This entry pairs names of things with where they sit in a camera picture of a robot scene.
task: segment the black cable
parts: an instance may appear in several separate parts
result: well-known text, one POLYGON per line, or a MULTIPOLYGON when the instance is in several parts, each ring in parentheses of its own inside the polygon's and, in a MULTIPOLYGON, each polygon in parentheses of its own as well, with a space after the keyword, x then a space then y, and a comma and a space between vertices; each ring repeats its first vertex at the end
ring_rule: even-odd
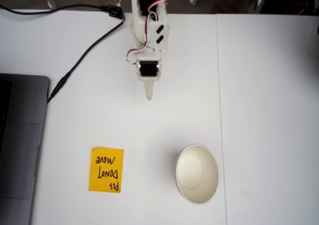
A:
POLYGON ((65 82, 67 81, 67 79, 70 77, 71 73, 76 69, 76 67, 80 64, 80 62, 83 60, 83 58, 87 55, 87 53, 95 46, 97 45, 99 42, 101 42, 105 37, 107 37, 109 34, 111 34, 112 32, 114 32, 116 29, 118 29, 121 25, 124 24, 125 21, 125 17, 123 16, 123 21, 121 23, 119 23, 116 27, 114 27, 113 29, 111 29, 109 32, 107 32, 105 35, 103 35, 101 38, 99 38, 96 42, 94 42, 85 52, 84 54, 81 56, 81 58, 78 60, 78 62, 76 62, 76 64, 72 67, 72 69, 67 72, 67 74, 65 76, 62 77, 62 79, 57 83, 57 85, 55 86, 55 88, 53 89, 50 97, 48 98, 48 103, 50 102, 50 100, 59 92, 59 90, 64 86, 65 82))
POLYGON ((14 11, 12 9, 9 9, 3 5, 0 5, 0 8, 5 9, 11 13, 14 14, 22 14, 22 15, 36 15, 36 14, 51 14, 51 13, 55 13, 59 10, 62 9, 68 9, 68 8, 73 8, 73 7, 90 7, 90 8, 96 8, 96 9, 100 9, 101 11, 104 12, 108 12, 109 16, 114 17, 114 18, 118 18, 118 19, 123 19, 121 23, 119 23, 116 27, 114 27, 113 29, 111 29, 109 32, 107 32, 105 35, 103 35, 101 38, 99 38, 96 42, 94 42, 85 52, 84 54, 81 56, 81 58, 78 60, 78 62, 76 62, 76 64, 72 67, 72 69, 67 72, 66 75, 64 75, 62 77, 62 79, 60 79, 60 81, 57 83, 57 85, 55 86, 55 88, 53 89, 50 97, 48 98, 47 103, 50 102, 50 100, 59 92, 59 90, 64 86, 65 82, 67 81, 67 79, 70 77, 71 73, 76 69, 76 67, 81 63, 81 61, 83 60, 83 58, 87 55, 88 52, 90 52, 90 50, 96 46, 99 42, 101 42, 105 37, 107 37, 109 34, 111 34, 112 32, 114 32, 115 30, 117 30, 121 25, 124 24, 125 21, 125 16, 124 13, 122 12, 122 8, 118 7, 118 6, 113 6, 113 5, 91 5, 91 4, 71 4, 71 5, 66 5, 66 6, 62 6, 59 7, 57 9, 52 9, 52 10, 46 10, 46 11, 39 11, 39 12, 19 12, 19 11, 14 11))
POLYGON ((12 9, 9 9, 3 5, 0 5, 0 8, 5 9, 11 13, 14 14, 23 14, 23 15, 33 15, 33 14, 51 14, 51 13, 55 13, 57 11, 60 11, 62 9, 69 9, 69 8, 74 8, 74 7, 89 7, 89 8, 95 8, 95 9, 99 9, 102 10, 102 6, 98 6, 98 5, 92 5, 92 4, 71 4, 71 5, 65 5, 56 9, 52 9, 52 10, 46 10, 46 11, 39 11, 39 12, 19 12, 19 11, 15 11, 12 9))

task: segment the cup rim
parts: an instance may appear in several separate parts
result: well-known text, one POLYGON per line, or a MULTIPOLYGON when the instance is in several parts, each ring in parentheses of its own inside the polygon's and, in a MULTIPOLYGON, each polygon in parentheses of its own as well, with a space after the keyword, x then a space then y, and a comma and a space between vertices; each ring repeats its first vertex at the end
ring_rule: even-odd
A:
POLYGON ((220 173, 219 173, 219 166, 218 166, 218 163, 217 163, 217 161, 216 161, 215 156, 213 155, 213 153, 211 152, 211 150, 210 150, 209 148, 207 148, 206 146, 204 146, 204 145, 202 145, 202 144, 191 144, 191 145, 188 145, 186 148, 184 148, 184 149, 181 151, 181 153, 179 154, 179 156, 178 156, 178 158, 177 158, 176 170, 175 170, 176 185, 177 185, 177 188, 178 188, 179 193, 180 193, 187 201, 189 201, 191 204, 194 204, 194 205, 204 205, 204 204, 207 204, 209 201, 212 200, 212 198, 215 196, 215 194, 217 193, 217 190, 218 190, 218 188, 219 188, 219 183, 220 183, 220 182, 219 182, 219 174, 220 174, 220 173), (214 158, 214 160, 215 160, 215 162, 216 162, 217 172, 218 172, 217 188, 216 188, 216 190, 215 190, 213 196, 211 196, 211 198, 210 198, 209 200, 207 200, 206 202, 200 203, 200 204, 192 202, 191 200, 189 200, 189 199, 183 194, 183 192, 182 192, 181 189, 180 189, 180 186, 179 186, 179 183, 178 183, 178 176, 177 176, 177 167, 178 167, 178 163, 179 163, 179 160, 180 160, 181 156, 183 155, 183 153, 184 153, 187 149, 189 149, 190 147, 195 147, 195 146, 203 147, 203 148, 205 148, 207 151, 210 152, 210 154, 213 156, 213 158, 214 158))

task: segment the cable connector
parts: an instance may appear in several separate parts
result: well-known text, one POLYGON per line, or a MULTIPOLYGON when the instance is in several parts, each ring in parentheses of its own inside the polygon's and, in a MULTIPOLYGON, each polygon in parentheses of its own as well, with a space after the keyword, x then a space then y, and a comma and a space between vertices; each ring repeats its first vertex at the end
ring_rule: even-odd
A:
POLYGON ((53 97, 59 92, 59 90, 64 86, 66 80, 69 78, 70 76, 70 72, 67 73, 64 77, 62 77, 62 79, 60 79, 60 81, 58 82, 58 84, 55 86, 54 90, 52 91, 50 97, 48 98, 48 103, 50 102, 51 99, 53 99, 53 97))
POLYGON ((102 5, 101 11, 108 12, 110 17, 123 19, 123 11, 121 7, 115 5, 102 5))

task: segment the laptop trackpad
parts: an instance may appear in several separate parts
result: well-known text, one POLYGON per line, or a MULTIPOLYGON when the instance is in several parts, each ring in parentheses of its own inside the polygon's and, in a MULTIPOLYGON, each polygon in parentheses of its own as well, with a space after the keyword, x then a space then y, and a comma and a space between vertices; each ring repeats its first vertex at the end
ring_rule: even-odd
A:
POLYGON ((38 124, 7 123, 0 154, 0 197, 29 199, 38 124))

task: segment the laptop keyboard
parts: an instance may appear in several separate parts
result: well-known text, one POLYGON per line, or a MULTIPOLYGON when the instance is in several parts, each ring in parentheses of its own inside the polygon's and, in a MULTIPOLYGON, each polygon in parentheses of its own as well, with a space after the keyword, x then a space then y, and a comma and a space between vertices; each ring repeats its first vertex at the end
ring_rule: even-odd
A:
POLYGON ((8 113, 12 83, 0 82, 0 153, 4 134, 4 126, 8 113))

